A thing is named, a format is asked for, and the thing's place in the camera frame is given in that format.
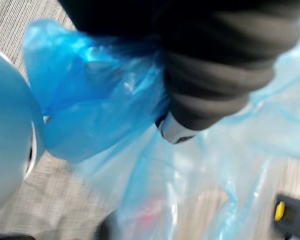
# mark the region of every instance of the black device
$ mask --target black device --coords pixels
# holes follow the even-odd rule
[[[280,231],[285,240],[300,238],[300,200],[278,194],[273,217],[274,228]]]

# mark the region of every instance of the white plastic part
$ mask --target white plastic part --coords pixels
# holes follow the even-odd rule
[[[36,159],[37,159],[37,138],[36,138],[35,125],[33,122],[31,123],[31,127],[32,127],[32,143],[31,143],[32,154],[30,160],[25,165],[25,173],[23,178],[24,180],[28,178],[28,176],[34,169],[36,165]]]
[[[159,130],[164,139],[171,144],[178,143],[181,139],[187,139],[195,136],[199,131],[188,129],[182,126],[172,115],[168,113],[165,120],[159,125]]]

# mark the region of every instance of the plastic bag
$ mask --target plastic bag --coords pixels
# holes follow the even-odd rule
[[[228,201],[204,239],[249,239],[285,160],[300,159],[300,43],[246,109],[178,145],[153,124],[169,101],[151,43],[92,38],[42,20],[28,27],[23,51],[50,118],[45,144],[118,202],[117,239],[174,239],[177,203],[211,186]]]

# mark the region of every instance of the translucent plastic sheet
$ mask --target translucent plastic sheet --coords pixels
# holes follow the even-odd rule
[[[153,124],[169,104],[155,46],[42,20],[28,27],[23,51],[49,117],[45,144],[119,203],[115,239],[174,239],[177,203],[211,186],[228,201],[203,238],[249,239],[285,160],[300,159],[300,42],[244,110],[178,145]]]

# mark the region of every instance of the black sleeve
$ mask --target black sleeve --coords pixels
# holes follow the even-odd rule
[[[299,18],[300,0],[170,1],[156,26],[176,120],[202,130],[244,107],[297,42]]]

